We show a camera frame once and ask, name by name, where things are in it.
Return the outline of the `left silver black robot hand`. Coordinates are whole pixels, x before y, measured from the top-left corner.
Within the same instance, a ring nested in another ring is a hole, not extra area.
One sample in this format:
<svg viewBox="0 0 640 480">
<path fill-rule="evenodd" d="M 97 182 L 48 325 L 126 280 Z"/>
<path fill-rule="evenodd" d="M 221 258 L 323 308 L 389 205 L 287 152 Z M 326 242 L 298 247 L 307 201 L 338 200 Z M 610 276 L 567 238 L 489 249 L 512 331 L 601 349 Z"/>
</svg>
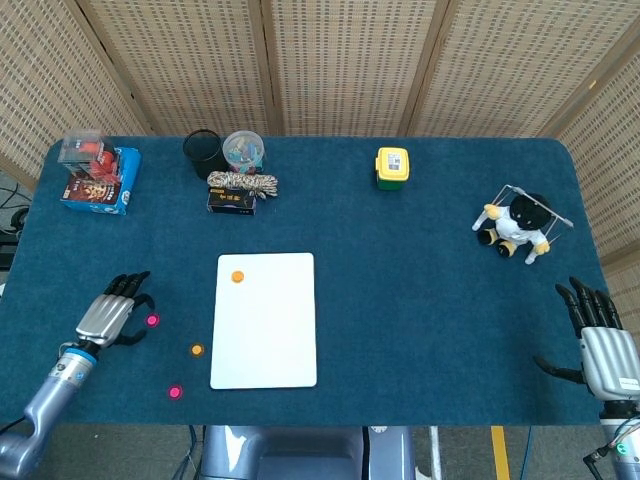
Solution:
<svg viewBox="0 0 640 480">
<path fill-rule="evenodd" d="M 120 274 L 110 281 L 76 327 L 79 349 L 97 355 L 113 345 L 133 346 L 146 337 L 146 329 L 133 335 L 124 334 L 123 329 L 131 314 L 141 305 L 155 309 L 155 302 L 149 294 L 137 293 L 149 275 L 150 271 Z"/>
</svg>

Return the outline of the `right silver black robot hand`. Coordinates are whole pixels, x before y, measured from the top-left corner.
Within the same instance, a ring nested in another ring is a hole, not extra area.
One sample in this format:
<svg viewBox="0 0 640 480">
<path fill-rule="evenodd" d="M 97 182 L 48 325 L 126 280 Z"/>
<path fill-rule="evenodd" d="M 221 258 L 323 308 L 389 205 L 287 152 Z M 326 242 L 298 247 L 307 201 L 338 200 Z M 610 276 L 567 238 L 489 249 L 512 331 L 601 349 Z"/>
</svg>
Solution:
<svg viewBox="0 0 640 480">
<path fill-rule="evenodd" d="M 639 400 L 639 354 L 608 293 L 571 277 L 555 286 L 568 311 L 579 344 L 581 368 L 558 367 L 540 356 L 535 364 L 546 374 L 587 387 L 602 402 Z"/>
</svg>

